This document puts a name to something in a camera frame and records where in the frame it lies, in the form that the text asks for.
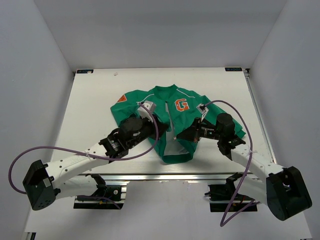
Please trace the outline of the green varsity jacket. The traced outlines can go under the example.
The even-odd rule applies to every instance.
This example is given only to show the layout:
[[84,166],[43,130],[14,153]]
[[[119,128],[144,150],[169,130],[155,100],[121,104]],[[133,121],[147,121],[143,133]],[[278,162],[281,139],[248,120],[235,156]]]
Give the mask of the green varsity jacket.
[[160,122],[168,125],[166,133],[160,137],[154,147],[163,162],[180,164],[192,160],[198,144],[174,138],[190,127],[195,118],[202,116],[197,107],[211,100],[206,95],[200,95],[193,90],[176,85],[155,86],[148,91],[137,89],[123,94],[110,107],[115,122],[119,125],[131,115],[138,115],[139,103],[145,101],[156,105],[153,113]]

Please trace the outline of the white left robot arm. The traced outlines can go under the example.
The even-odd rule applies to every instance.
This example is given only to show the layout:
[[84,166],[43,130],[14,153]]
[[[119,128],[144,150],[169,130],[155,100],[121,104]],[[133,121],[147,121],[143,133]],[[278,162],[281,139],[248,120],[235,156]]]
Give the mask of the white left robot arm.
[[89,181],[79,175],[123,159],[130,149],[145,139],[159,139],[168,127],[158,118],[151,122],[148,118],[131,116],[86,152],[49,163],[33,162],[22,181],[31,208],[39,211],[57,199],[76,195],[90,194],[96,200],[103,198],[106,187],[101,180]]

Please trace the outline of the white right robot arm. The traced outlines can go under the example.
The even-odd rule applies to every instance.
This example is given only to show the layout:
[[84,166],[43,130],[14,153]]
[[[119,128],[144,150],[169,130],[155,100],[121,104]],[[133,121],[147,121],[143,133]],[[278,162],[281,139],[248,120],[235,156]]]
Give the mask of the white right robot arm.
[[216,140],[222,155],[248,167],[256,179],[243,173],[235,173],[226,179],[225,193],[233,200],[240,196],[254,199],[268,206],[281,221],[309,209],[313,204],[301,172],[294,166],[281,166],[253,152],[236,135],[235,123],[228,113],[220,113],[215,124],[197,117],[177,138],[195,143],[201,138]]

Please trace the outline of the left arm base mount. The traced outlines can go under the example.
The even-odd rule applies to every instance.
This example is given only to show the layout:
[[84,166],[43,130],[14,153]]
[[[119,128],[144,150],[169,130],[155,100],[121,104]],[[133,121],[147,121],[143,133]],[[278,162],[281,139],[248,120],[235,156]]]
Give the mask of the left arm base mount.
[[85,180],[93,181],[95,190],[92,193],[75,197],[73,208],[83,210],[121,210],[127,192],[125,181],[106,180],[99,174],[81,175]]

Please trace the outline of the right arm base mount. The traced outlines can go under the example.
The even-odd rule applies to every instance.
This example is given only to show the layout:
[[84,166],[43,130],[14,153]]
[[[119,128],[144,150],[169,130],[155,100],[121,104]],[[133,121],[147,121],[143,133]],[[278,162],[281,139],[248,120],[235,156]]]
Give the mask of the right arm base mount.
[[[228,177],[224,184],[210,184],[208,186],[209,191],[206,192],[204,196],[209,199],[210,211],[212,213],[223,213],[226,210],[236,190],[235,181],[240,180],[242,175],[242,173],[237,172]],[[237,193],[230,206],[229,212],[235,213],[239,211],[252,200],[249,196]]]

